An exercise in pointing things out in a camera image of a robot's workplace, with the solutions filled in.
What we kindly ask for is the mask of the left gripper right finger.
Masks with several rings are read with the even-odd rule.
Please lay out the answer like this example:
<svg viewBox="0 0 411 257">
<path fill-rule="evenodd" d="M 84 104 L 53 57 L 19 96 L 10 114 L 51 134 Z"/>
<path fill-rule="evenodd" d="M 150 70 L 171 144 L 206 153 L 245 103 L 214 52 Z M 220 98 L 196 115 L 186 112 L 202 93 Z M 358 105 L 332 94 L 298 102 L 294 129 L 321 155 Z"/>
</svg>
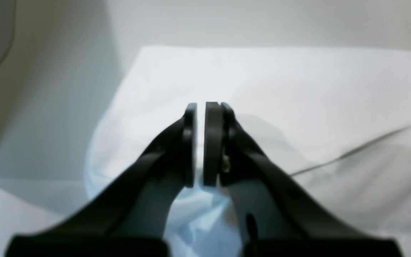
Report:
<svg viewBox="0 0 411 257">
<path fill-rule="evenodd" d="M 394 240 L 366 235 L 323 208 L 274 164 L 226 103 L 207 102 L 204 185 L 229 192 L 243 257 L 401 257 Z"/>
</svg>

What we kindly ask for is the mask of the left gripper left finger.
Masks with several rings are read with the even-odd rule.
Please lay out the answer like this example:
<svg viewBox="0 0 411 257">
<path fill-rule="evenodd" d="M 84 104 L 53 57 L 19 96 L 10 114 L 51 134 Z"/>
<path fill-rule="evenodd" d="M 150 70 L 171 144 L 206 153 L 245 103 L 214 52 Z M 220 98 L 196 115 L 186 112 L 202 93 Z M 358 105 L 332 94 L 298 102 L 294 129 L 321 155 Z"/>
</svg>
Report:
<svg viewBox="0 0 411 257">
<path fill-rule="evenodd" d="M 197 104 L 188 104 L 138 159 L 94 200 L 62 223 L 18 235 L 7 257 L 168 257 L 170 207 L 194 184 Z"/>
</svg>

